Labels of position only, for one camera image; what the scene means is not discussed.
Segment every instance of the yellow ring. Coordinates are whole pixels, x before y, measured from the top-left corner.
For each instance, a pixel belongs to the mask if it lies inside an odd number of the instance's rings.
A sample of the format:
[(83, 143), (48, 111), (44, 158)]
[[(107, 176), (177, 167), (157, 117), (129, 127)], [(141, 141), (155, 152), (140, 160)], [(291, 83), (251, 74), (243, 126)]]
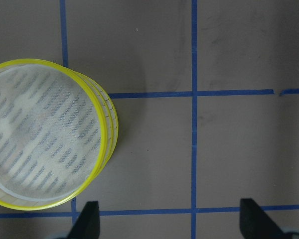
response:
[(107, 143), (107, 136), (108, 136), (108, 132), (107, 132), (107, 127), (106, 127), (106, 120), (105, 120), (105, 115), (102, 109), (102, 106), (100, 105), (100, 102), (98, 101), (96, 95), (94, 94), (94, 92), (91, 90), (91, 88), (84, 82), (83, 79), (81, 79), (77, 74), (75, 74), (72, 70), (63, 67), (61, 65), (58, 65), (56, 63), (50, 62), (50, 61), (45, 61), (45, 60), (39, 60), (39, 59), (17, 59), (17, 60), (12, 60), (12, 61), (7, 61), (4, 63), (0, 64), (0, 69), (7, 67), (7, 66), (11, 66), (11, 65), (17, 65), (17, 64), (38, 64), (38, 65), (44, 65), (44, 66), (48, 66), (51, 68), (54, 68), (56, 70), (61, 71), (62, 73), (64, 73), (65, 75), (69, 76), (71, 79), (73, 79), (87, 94), (87, 96), (90, 98), (91, 102), (94, 105), (94, 108), (98, 114), (99, 120), (100, 120), (100, 127), (101, 127), (101, 144), (100, 144), (100, 151), (99, 151), (99, 155), (96, 161), (96, 164), (93, 168), (93, 170), (91, 171), (89, 177), (84, 181), (84, 183), (77, 189), (75, 190), (72, 194), (70, 194), (69, 196), (67, 196), (66, 198), (56, 201), (54, 203), (50, 203), (47, 205), (42, 205), (42, 206), (32, 206), (32, 207), (27, 207), (27, 206), (17, 206), (17, 205), (13, 205), (10, 203), (6, 203), (3, 202), (2, 200), (0, 200), (0, 205), (7, 207), (7, 208), (11, 208), (11, 209), (17, 209), (17, 210), (24, 210), (24, 211), (31, 211), (31, 210), (41, 210), (41, 209), (47, 209), (47, 208), (51, 208), (51, 207), (55, 207), (58, 205), (61, 205), (69, 200), (71, 200), (72, 198), (74, 198), (75, 196), (77, 196), (78, 194), (80, 194), (95, 178), (95, 175), (97, 175), (100, 171), (101, 168), (101, 164), (103, 162), (105, 153), (106, 153), (106, 143)]

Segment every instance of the horizontal blue line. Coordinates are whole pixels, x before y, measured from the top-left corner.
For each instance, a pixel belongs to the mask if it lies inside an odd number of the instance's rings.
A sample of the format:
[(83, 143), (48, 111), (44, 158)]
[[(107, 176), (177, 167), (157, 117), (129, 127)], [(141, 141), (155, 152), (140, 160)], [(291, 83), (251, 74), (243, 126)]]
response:
[[(263, 206), (265, 211), (299, 210), (299, 205)], [(126, 215), (153, 215), (153, 214), (191, 214), (191, 213), (230, 213), (239, 212), (239, 207), (223, 208), (197, 208), (197, 209), (145, 209), (145, 210), (121, 210), (101, 211), (101, 216), (126, 216)], [(51, 218), (51, 217), (72, 217), (74, 212), (54, 213), (1, 213), (0, 218)]]
[(143, 92), (143, 93), (115, 93), (109, 94), (112, 99), (128, 99), (128, 98), (159, 98), (159, 97), (190, 97), (191, 91), (179, 92)]
[(247, 95), (274, 95), (274, 90), (226, 90), (226, 91), (199, 91), (198, 96), (247, 96)]
[(299, 89), (286, 89), (281, 91), (280, 95), (291, 95), (291, 94), (299, 94)]

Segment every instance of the gray floor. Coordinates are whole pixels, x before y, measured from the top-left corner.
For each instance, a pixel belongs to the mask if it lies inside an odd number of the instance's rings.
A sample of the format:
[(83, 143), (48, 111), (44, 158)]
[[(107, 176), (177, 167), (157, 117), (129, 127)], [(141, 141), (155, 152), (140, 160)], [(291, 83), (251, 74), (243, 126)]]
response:
[[(0, 0), (0, 63), (63, 64), (66, 51), (71, 69), (112, 96), (191, 94), (190, 0), (65, 2), (62, 51), (59, 1)], [(189, 213), (192, 97), (114, 99), (117, 148), (76, 199), (78, 212), (99, 201), (102, 239), (242, 238), (242, 197), (273, 206), (268, 214), (280, 226), (299, 229), (299, 94), (279, 96), (299, 88), (299, 0), (198, 0), (197, 85), (275, 94), (198, 97), (196, 236)], [(72, 210), (68, 202), (43, 211), (53, 217), (27, 216), (0, 206), (0, 239), (66, 232), (72, 218), (56, 215)]]

